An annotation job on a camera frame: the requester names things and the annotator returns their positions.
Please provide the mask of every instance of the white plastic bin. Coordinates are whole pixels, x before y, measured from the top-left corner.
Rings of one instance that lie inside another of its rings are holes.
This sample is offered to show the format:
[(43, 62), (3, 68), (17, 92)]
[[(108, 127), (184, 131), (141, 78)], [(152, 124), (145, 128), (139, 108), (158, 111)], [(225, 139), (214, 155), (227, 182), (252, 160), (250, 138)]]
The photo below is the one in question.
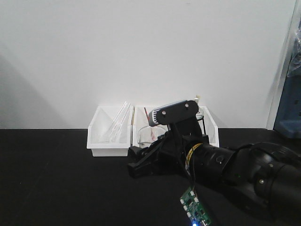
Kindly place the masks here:
[[(147, 106), (147, 112), (151, 112), (157, 106)], [(201, 106), (200, 108), (204, 111), (204, 122), (206, 128), (206, 134), (209, 137), (209, 143), (213, 146), (219, 147), (219, 136), (218, 136), (218, 127), (213, 120), (208, 108), (206, 106)], [(199, 125), (204, 133), (203, 122), (199, 121)], [(134, 120), (133, 120), (133, 146), (138, 145), (138, 131), (144, 127), (148, 126), (148, 121), (144, 112), (144, 108), (141, 106), (136, 106), (134, 111)]]
[[(220, 146), (220, 141), (218, 137), (218, 127), (213, 120), (208, 108), (206, 106), (201, 106), (201, 109), (204, 111), (204, 122), (205, 122), (205, 128), (206, 128), (206, 134), (209, 137), (209, 144), (212, 146), (219, 147)], [(204, 128), (203, 128), (203, 122), (198, 121), (199, 125), (202, 129), (202, 132), (204, 133)]]
[(133, 107), (126, 116), (120, 131), (118, 143), (101, 143), (99, 137), (103, 135), (113, 123), (121, 107), (98, 106), (88, 127), (87, 148), (96, 156), (127, 156), (128, 148), (132, 142), (132, 115)]

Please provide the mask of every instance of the circuit board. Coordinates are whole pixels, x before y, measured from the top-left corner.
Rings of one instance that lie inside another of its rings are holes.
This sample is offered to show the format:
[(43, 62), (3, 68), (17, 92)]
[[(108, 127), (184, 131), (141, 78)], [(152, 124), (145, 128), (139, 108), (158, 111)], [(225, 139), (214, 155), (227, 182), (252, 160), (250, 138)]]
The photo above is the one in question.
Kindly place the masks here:
[(211, 224), (208, 214), (191, 188), (188, 188), (181, 196), (180, 202), (193, 226), (209, 226)]

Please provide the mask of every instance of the blue object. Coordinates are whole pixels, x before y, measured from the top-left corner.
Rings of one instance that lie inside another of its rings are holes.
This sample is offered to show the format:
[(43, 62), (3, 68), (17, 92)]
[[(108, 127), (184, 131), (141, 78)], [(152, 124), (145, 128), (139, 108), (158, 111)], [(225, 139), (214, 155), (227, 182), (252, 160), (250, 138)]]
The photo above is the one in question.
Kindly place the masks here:
[(274, 130), (287, 138), (301, 138), (301, 73), (285, 80)]

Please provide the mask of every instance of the wire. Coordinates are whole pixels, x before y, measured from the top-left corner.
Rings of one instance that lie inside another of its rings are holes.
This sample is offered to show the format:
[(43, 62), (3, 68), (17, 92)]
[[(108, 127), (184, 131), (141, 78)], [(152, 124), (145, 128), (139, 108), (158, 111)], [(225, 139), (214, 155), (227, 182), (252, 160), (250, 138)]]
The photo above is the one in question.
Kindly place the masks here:
[(193, 189), (194, 189), (194, 186), (196, 184), (196, 172), (195, 172), (195, 168), (194, 168), (194, 159), (195, 159), (195, 157), (193, 155), (193, 160), (192, 160), (192, 172), (193, 172), (193, 177), (194, 177), (194, 180), (193, 180)]
[(194, 182), (193, 182), (192, 176), (190, 174), (189, 168), (188, 168), (188, 170), (186, 170), (186, 168), (185, 168), (185, 166), (184, 166), (184, 164), (181, 160), (182, 153), (185, 153), (185, 147), (183, 145), (183, 139), (181, 139), (181, 135), (179, 133), (179, 130), (178, 130), (177, 126), (174, 123), (172, 125), (174, 126), (174, 128), (173, 128), (174, 129), (174, 136), (175, 136), (174, 144), (175, 144), (175, 147), (176, 147), (176, 158), (178, 160), (178, 164), (180, 165), (180, 167), (184, 171), (187, 179), (190, 182), (191, 187), (194, 187)]
[(202, 118), (202, 121), (203, 121), (204, 134), (206, 135), (206, 128), (205, 128), (204, 117)]
[(144, 112), (145, 112), (145, 115), (146, 115), (147, 121), (148, 121), (148, 120), (150, 120), (150, 118), (149, 118), (149, 115), (147, 114), (146, 107), (144, 107)]
[(201, 145), (202, 143), (198, 143), (194, 145), (186, 155), (186, 160), (185, 160), (185, 170), (191, 175), (190, 170), (189, 170), (189, 165), (190, 165), (190, 159), (193, 155), (193, 152)]

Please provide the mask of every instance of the black table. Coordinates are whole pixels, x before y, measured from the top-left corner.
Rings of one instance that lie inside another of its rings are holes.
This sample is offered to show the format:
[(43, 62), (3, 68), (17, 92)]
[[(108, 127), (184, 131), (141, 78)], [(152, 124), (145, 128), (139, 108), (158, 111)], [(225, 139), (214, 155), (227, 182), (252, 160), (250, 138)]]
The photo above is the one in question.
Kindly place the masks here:
[[(265, 129), (219, 129), (220, 146), (269, 141), (295, 151)], [(127, 157), (93, 157), (87, 130), (0, 130), (1, 226), (189, 226), (179, 197), (189, 183), (178, 175), (132, 179)], [(221, 194), (198, 186), (224, 226), (286, 225), (257, 220)]]

